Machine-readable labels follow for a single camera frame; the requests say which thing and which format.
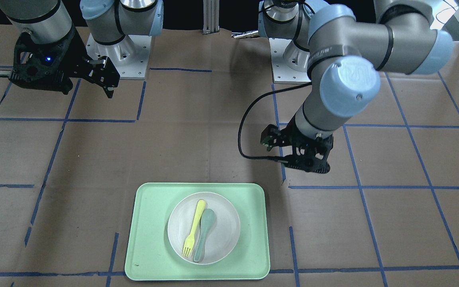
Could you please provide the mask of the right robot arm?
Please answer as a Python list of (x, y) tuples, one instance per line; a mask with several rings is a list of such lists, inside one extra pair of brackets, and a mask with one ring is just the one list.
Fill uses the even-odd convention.
[(95, 42), (94, 55), (61, 0), (0, 0), (0, 9), (20, 31), (13, 67), (0, 70), (18, 87), (68, 94), (72, 78), (102, 87), (112, 98), (122, 71), (138, 60), (131, 36), (157, 36), (163, 27), (161, 0), (82, 0), (82, 17)]

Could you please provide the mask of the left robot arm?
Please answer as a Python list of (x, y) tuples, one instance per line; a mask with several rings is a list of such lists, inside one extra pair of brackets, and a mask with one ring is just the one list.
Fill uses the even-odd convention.
[(333, 133), (364, 111), (378, 94), (380, 71), (405, 75), (438, 72), (453, 52), (453, 38), (432, 29), (432, 7), (422, 0), (376, 0), (376, 22), (357, 22), (348, 6), (324, 0), (263, 0), (261, 37), (300, 41), (308, 52), (311, 93), (288, 125), (267, 126), (268, 151), (290, 146), (286, 156), (257, 156), (287, 168), (326, 174)]

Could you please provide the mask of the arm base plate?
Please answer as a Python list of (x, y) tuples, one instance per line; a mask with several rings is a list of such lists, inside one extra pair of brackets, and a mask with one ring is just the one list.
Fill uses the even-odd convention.
[(120, 43), (102, 45), (89, 35), (86, 49), (93, 58), (108, 56), (120, 73), (121, 79), (144, 80), (148, 70), (153, 37), (126, 35)]
[(270, 56), (275, 84), (304, 84), (307, 75), (308, 51), (299, 49), (290, 39), (269, 38)]

